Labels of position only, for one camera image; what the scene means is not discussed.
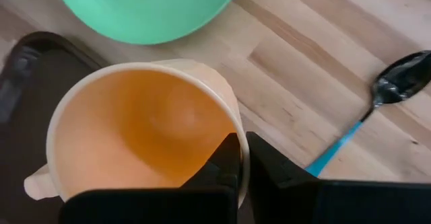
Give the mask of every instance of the wooden table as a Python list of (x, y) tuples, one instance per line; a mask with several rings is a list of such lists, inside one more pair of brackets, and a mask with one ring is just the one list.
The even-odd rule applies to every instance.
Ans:
[[(431, 48), (431, 0), (234, 0), (202, 30), (137, 46), (105, 38), (61, 0), (0, 0), (0, 57), (47, 30), (109, 63), (192, 58), (232, 85), (246, 130), (306, 166), (367, 109), (387, 65)], [(379, 109), (323, 178), (431, 181), (431, 87)]]

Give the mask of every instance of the mint green bowl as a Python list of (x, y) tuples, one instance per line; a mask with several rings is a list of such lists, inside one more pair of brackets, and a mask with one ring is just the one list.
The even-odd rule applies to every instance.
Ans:
[(231, 0), (64, 0), (89, 27), (114, 40), (159, 44), (186, 36)]

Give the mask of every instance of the spoon handle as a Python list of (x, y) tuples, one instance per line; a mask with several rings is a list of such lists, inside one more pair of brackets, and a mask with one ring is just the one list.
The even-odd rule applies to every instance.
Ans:
[(363, 121), (358, 121), (348, 132), (344, 135), (338, 142), (330, 146), (319, 158), (312, 162), (306, 171), (315, 177), (318, 177), (325, 166), (331, 161), (338, 150), (343, 147), (352, 137), (355, 135), (356, 131), (362, 126)]

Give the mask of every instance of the black tray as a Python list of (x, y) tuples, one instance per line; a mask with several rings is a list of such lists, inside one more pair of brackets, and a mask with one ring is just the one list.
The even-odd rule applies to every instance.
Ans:
[(32, 200), (24, 179), (46, 163), (46, 132), (60, 99), (100, 67), (49, 32), (25, 36), (10, 52), (0, 74), (0, 224), (57, 223), (62, 200)]

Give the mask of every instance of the black spoon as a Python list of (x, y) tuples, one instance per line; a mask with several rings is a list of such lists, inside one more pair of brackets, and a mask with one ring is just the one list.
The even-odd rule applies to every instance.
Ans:
[(431, 81), (431, 50), (413, 53), (385, 69), (372, 84), (372, 105), (338, 142), (330, 146), (306, 171), (318, 176), (339, 149), (345, 145), (361, 127), (362, 123), (383, 104), (394, 104), (406, 100), (421, 91)]

